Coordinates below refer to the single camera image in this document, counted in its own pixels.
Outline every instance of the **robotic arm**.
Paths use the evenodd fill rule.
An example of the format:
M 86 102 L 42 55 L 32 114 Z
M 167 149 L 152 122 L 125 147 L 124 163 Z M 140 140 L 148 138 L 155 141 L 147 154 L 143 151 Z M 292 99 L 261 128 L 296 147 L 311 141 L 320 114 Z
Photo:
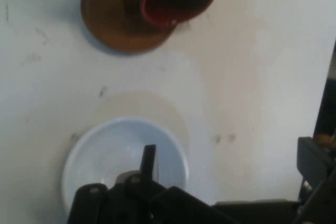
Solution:
M 68 224 L 136 223 L 336 223 L 335 149 L 311 138 L 298 140 L 297 168 L 303 175 L 298 201 L 222 202 L 209 206 L 185 191 L 157 183 L 156 146 L 145 146 L 140 170 L 121 174 L 114 187 L 79 188 Z

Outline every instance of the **brown saucer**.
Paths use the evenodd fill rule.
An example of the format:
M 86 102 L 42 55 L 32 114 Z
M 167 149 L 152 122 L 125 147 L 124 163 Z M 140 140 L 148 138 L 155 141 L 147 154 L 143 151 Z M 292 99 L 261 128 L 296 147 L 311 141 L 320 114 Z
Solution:
M 98 40 L 128 54 L 158 47 L 175 29 L 155 28 L 142 19 L 140 12 L 126 15 L 123 0 L 81 0 L 81 14 Z

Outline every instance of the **dark speck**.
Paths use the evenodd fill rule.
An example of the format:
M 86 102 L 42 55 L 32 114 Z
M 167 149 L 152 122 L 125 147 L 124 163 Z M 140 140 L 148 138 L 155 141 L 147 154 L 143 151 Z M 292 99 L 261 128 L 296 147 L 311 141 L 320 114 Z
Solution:
M 217 135 L 217 136 L 215 137 L 215 143 L 216 143 L 216 144 L 220 144 L 221 141 L 222 141 L 222 136 L 221 136 L 221 135 Z
M 77 133 L 74 133 L 73 135 L 71 135 L 70 141 L 76 142 L 79 140 L 79 138 L 80 136 Z
M 107 86 L 101 87 L 101 90 L 99 92 L 99 98 L 103 97 L 106 91 L 107 91 Z
M 21 62 L 21 66 L 37 63 L 41 60 L 42 56 L 38 53 L 33 52 L 32 54 L 29 54 L 23 62 Z
M 164 67 L 164 66 L 160 66 L 160 67 L 158 67 L 158 69 L 159 69 L 161 72 L 166 72 L 166 71 L 167 71 L 166 67 Z
M 79 131 L 77 133 L 74 133 L 70 137 L 71 142 L 77 142 L 89 129 L 91 129 L 92 126 L 85 127 L 82 131 Z
M 43 45 L 46 45 L 50 42 L 49 37 L 46 35 L 46 33 L 42 29 L 36 27 L 35 31 L 43 40 Z
M 232 133 L 227 137 L 227 140 L 229 143 L 233 143 L 236 140 L 236 138 L 237 138 L 236 134 Z

